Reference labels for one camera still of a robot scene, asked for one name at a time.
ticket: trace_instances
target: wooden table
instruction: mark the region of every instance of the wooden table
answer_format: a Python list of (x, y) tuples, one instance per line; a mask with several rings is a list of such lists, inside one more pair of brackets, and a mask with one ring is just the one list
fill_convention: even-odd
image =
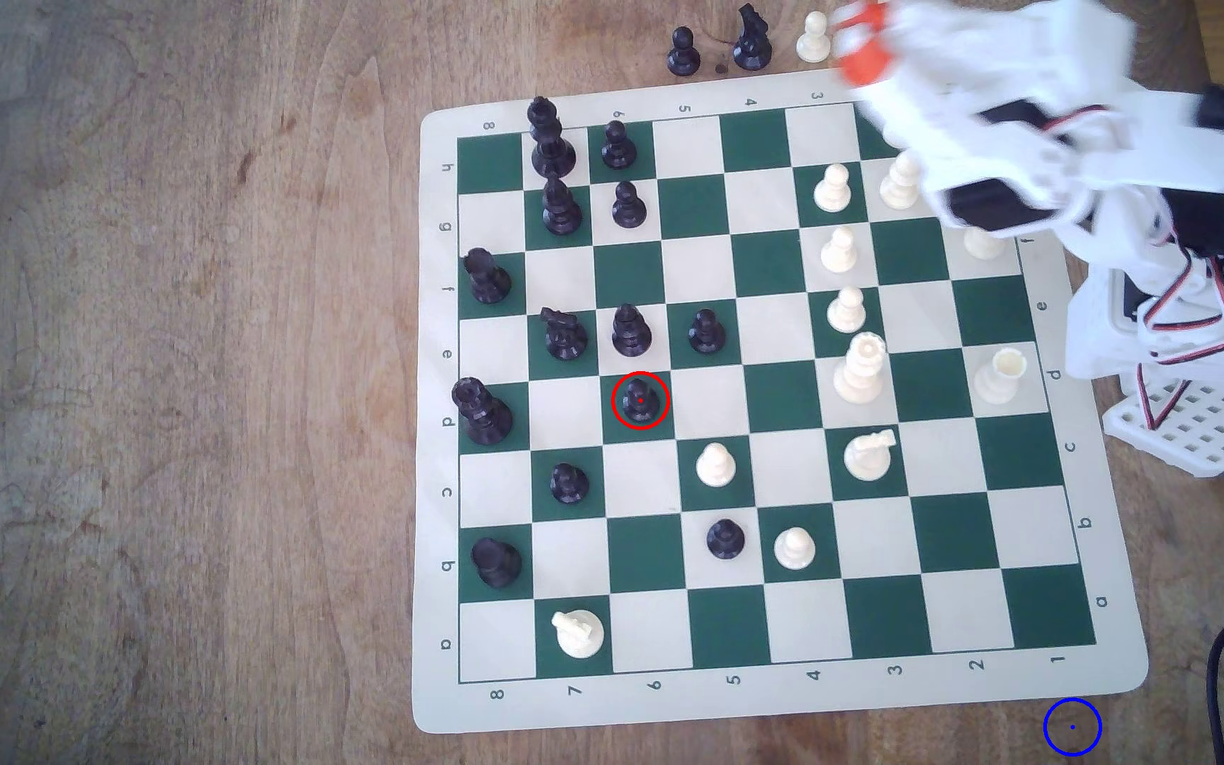
[[(1113, 5), (1202, 84), (1187, 0)], [(0, 2), (0, 763), (1058, 761), (1050, 701), (416, 731), (420, 120), (670, 83), (678, 23), (747, 75), (734, 2), (404, 6)], [(1152, 666), (1080, 761), (1204, 763), (1224, 476), (1109, 457)]]

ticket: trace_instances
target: red circle marker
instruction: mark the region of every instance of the red circle marker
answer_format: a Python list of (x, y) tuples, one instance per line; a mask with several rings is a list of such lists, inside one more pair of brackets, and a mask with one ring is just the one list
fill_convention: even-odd
[[(632, 425), (622, 417), (622, 412), (618, 411), (618, 409), (616, 408), (616, 392), (618, 392), (618, 389), (622, 387), (622, 383), (638, 375), (654, 378), (655, 382), (660, 384), (660, 389), (663, 390), (663, 411), (660, 412), (660, 419), (655, 420), (655, 422), (651, 422), (650, 425)], [(663, 422), (663, 419), (668, 415), (670, 415), (670, 387), (663, 383), (663, 379), (660, 379), (659, 375), (654, 372), (633, 372), (629, 375), (622, 375), (622, 378), (618, 379), (616, 382), (616, 386), (612, 387), (612, 416), (614, 416), (616, 420), (621, 422), (621, 425), (624, 425), (632, 430), (649, 430), (651, 427), (655, 427), (655, 425)]]

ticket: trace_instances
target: chessboard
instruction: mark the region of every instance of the chessboard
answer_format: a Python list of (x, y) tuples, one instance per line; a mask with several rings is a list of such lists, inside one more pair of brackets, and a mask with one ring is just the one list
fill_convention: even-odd
[[(1065, 376), (1061, 245), (1007, 242), (982, 259), (925, 200), (876, 191), (897, 151), (826, 71), (553, 95), (573, 144), (563, 177), (583, 211), (542, 224), (528, 100), (428, 114), (419, 195), (417, 523), (414, 712), (430, 732), (592, 726), (1119, 693), (1147, 673), (1131, 568), (1094, 394)], [(603, 164), (603, 127), (636, 158)], [(852, 200), (813, 200), (825, 168)], [(645, 220), (612, 219), (632, 181)], [(820, 250), (837, 226), (857, 264)], [(493, 255), (509, 288), (480, 302), (463, 258)], [(889, 351), (880, 394), (853, 404), (835, 368), (856, 335), (825, 318), (858, 286), (863, 332)], [(618, 306), (651, 333), (612, 341)], [(541, 308), (586, 328), (577, 357), (547, 350)], [(716, 353), (689, 343), (710, 307)], [(1026, 359), (1009, 403), (973, 378), (1001, 349)], [(498, 443), (458, 425), (474, 377), (513, 414)], [(643, 379), (659, 422), (614, 394)], [(856, 437), (891, 430), (890, 468), (859, 480)], [(707, 443), (734, 459), (709, 486)], [(583, 499), (552, 494), (579, 468)], [(722, 559), (709, 530), (744, 547)], [(800, 569), (783, 530), (813, 540)], [(519, 568), (493, 586), (471, 548)], [(562, 650), (556, 613), (596, 616), (588, 657)]]

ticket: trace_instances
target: black cable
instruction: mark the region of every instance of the black cable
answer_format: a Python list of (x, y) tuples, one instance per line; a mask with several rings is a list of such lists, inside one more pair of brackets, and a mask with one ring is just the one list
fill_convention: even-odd
[(1222, 711), (1217, 707), (1215, 673), (1222, 665), (1224, 649), (1224, 628), (1217, 633), (1208, 654), (1208, 721), (1212, 722), (1212, 749), (1215, 749), (1215, 765), (1224, 765), (1224, 736), (1222, 734)]

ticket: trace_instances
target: black pawn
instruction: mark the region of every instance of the black pawn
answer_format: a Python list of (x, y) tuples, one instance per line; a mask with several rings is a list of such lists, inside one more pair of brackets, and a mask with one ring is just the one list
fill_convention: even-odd
[(589, 348), (589, 330), (578, 316), (542, 307), (541, 322), (546, 322), (546, 350), (561, 361), (579, 357)]
[(616, 185), (616, 200), (612, 203), (612, 220), (623, 229), (634, 229), (645, 223), (645, 201), (635, 193), (635, 184), (622, 181)]
[(471, 442), (492, 447), (513, 430), (513, 410), (475, 377), (455, 381), (452, 401), (461, 412), (461, 428)]
[(513, 278), (493, 261), (485, 248), (475, 248), (465, 253), (463, 259), (465, 272), (470, 274), (470, 294), (475, 300), (496, 304), (509, 296)]
[(701, 54), (692, 47), (692, 29), (673, 29), (673, 50), (670, 50), (670, 71), (681, 78), (695, 75), (701, 65)]
[(705, 531), (705, 548), (722, 561), (730, 561), (744, 550), (744, 530), (731, 519), (721, 519)]
[(574, 192), (561, 179), (547, 179), (541, 191), (541, 223), (553, 235), (572, 235), (584, 223), (584, 212), (574, 201)]
[(519, 548), (488, 536), (470, 546), (470, 562), (475, 564), (480, 581), (494, 589), (513, 584), (523, 573)]
[(589, 475), (569, 463), (554, 465), (551, 471), (551, 496), (563, 506), (572, 506), (588, 497)]
[(688, 344), (699, 354), (714, 354), (725, 345), (725, 326), (710, 307), (704, 307), (692, 319), (688, 335)]
[(632, 304), (623, 304), (612, 316), (612, 348), (622, 356), (640, 356), (650, 350), (650, 326)]
[(624, 170), (635, 163), (635, 143), (625, 136), (625, 124), (612, 120), (602, 129), (602, 163), (613, 170)]

